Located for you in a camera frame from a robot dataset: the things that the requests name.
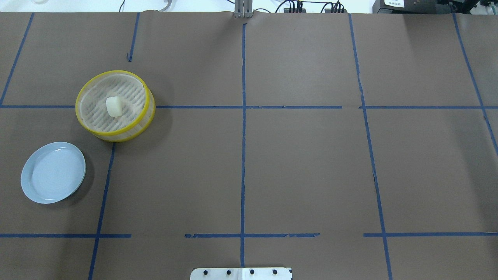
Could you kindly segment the white steamed bun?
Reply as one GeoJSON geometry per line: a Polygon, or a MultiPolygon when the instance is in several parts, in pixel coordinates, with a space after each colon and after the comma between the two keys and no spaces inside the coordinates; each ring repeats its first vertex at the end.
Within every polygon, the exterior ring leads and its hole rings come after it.
{"type": "Polygon", "coordinates": [[[121,117],[123,115],[123,103],[119,96],[108,97],[105,100],[105,107],[110,117],[121,117]]]}

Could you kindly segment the yellow plastic steamer basket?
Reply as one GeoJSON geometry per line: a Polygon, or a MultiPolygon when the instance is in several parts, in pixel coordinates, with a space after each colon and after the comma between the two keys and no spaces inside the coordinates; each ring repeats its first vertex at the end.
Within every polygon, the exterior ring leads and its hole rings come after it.
{"type": "Polygon", "coordinates": [[[151,90],[139,76],[124,70],[98,74],[80,90],[75,104],[80,125],[107,142],[131,140],[151,124],[156,104],[151,90]],[[119,98],[121,115],[112,116],[107,100],[119,98]]]}

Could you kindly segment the black computer box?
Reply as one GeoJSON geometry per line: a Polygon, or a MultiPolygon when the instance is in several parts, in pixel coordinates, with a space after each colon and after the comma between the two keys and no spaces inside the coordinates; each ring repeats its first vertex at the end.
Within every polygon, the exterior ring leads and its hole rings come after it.
{"type": "Polygon", "coordinates": [[[479,0],[375,0],[373,14],[469,14],[479,0]]]}

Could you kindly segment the light blue plate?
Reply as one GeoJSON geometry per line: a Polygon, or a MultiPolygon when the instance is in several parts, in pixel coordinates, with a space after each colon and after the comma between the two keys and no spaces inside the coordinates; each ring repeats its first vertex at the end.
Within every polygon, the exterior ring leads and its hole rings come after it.
{"type": "Polygon", "coordinates": [[[85,175],[82,151],[69,142],[52,142],[28,158],[20,174],[20,184],[33,202],[52,204],[71,196],[85,175]]]}

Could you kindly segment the grey aluminium frame post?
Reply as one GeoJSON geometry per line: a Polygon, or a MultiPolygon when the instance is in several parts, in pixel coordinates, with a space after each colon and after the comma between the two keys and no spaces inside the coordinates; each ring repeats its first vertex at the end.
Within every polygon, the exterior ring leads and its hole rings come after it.
{"type": "Polygon", "coordinates": [[[252,0],[232,0],[235,18],[252,18],[254,15],[252,0]]]}

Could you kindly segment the white mount base plate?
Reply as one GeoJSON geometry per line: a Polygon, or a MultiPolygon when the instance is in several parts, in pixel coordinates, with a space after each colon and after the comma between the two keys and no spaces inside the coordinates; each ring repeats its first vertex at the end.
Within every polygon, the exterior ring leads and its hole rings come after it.
{"type": "Polygon", "coordinates": [[[197,268],[190,274],[191,280],[292,280],[291,268],[197,268]]]}

